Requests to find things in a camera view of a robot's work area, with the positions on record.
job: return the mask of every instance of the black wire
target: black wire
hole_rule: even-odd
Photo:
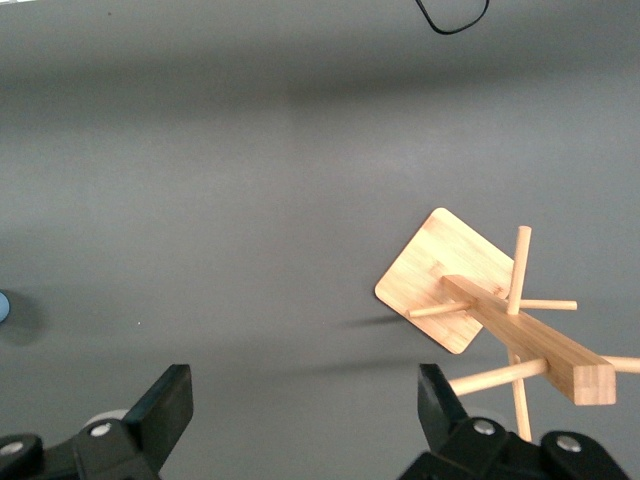
[[[440,35],[453,35],[454,33],[459,33],[459,32],[461,32],[463,30],[466,30],[469,27],[473,27],[476,23],[478,23],[480,21],[480,19],[482,17],[484,17],[484,14],[487,13],[487,10],[489,9],[489,0],[486,0],[485,4],[484,4],[484,9],[482,10],[482,13],[473,22],[465,25],[464,27],[456,28],[455,30],[442,30],[435,23],[433,23],[433,20],[431,20],[431,17],[429,16],[429,13],[427,13],[427,9],[422,4],[422,0],[416,0],[416,3],[418,4],[418,7],[420,7],[420,10],[422,11],[422,14],[424,15],[424,18],[427,19],[427,22],[429,23],[429,26],[433,29],[434,32],[439,33]]]

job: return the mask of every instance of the gray surface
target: gray surface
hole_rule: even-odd
[[[495,2],[446,39],[410,1],[0,6],[0,434],[52,445],[189,362],[164,478],[397,477],[425,448],[418,363],[506,362],[373,296],[438,206],[508,253],[530,224],[525,292],[580,303],[539,318],[638,355],[639,24],[635,2]],[[578,408],[527,382],[534,435],[640,477],[618,383]],[[465,405],[515,428],[508,388]]]

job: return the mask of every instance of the wooden stand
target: wooden stand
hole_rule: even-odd
[[[571,300],[522,299],[530,239],[531,228],[520,227],[511,260],[440,208],[375,288],[381,301],[452,353],[463,352],[483,326],[504,343],[509,367],[451,385],[464,395],[512,383],[518,431],[527,441],[524,378],[545,375],[576,405],[608,405],[616,401],[616,372],[640,373],[640,359],[599,356],[521,311],[577,309]]]

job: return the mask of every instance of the blue object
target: blue object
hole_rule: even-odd
[[[5,318],[7,318],[10,309],[11,307],[9,307],[9,299],[5,297],[2,292],[0,292],[0,323],[3,322]]]

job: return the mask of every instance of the gray background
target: gray background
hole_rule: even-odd
[[[439,206],[509,254],[531,225],[525,293],[580,304],[538,318],[638,355],[639,12],[494,1],[444,38],[412,0],[0,6],[0,434],[53,445],[188,362],[164,478],[396,478],[426,448],[417,365],[506,363],[373,295]],[[640,477],[638,378],[609,407],[527,385],[536,439]],[[508,387],[464,403],[515,428]]]

